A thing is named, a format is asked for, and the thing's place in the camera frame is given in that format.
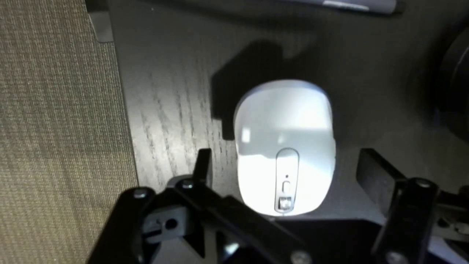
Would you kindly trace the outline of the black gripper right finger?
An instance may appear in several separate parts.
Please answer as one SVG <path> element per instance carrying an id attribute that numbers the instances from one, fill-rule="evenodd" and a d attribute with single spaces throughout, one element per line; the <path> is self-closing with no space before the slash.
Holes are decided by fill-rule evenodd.
<path id="1" fill-rule="evenodd" d="M 357 181 L 378 212 L 387 216 L 406 176 L 374 148 L 362 148 L 358 159 Z"/>

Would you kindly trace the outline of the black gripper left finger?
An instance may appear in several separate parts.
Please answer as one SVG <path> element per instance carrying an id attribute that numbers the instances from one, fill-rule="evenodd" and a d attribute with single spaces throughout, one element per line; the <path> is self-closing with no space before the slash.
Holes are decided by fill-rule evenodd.
<path id="1" fill-rule="evenodd" d="M 194 178 L 206 187 L 213 187 L 213 151 L 201 148 L 197 156 Z"/>

